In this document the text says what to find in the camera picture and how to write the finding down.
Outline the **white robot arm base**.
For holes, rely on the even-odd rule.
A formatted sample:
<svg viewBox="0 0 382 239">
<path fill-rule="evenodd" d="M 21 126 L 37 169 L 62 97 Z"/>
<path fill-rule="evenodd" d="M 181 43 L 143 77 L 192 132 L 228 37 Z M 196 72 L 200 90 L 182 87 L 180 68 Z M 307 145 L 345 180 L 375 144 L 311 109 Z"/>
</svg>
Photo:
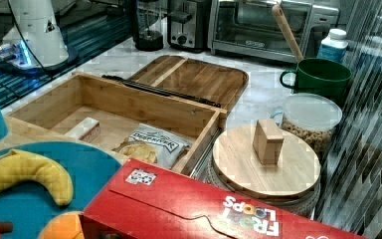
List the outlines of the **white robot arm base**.
<svg viewBox="0 0 382 239">
<path fill-rule="evenodd" d="M 55 71 L 77 52 L 64 42 L 55 13 L 65 14 L 77 0 L 0 0 L 14 23 L 3 37 L 0 60 L 21 71 Z"/>
</svg>

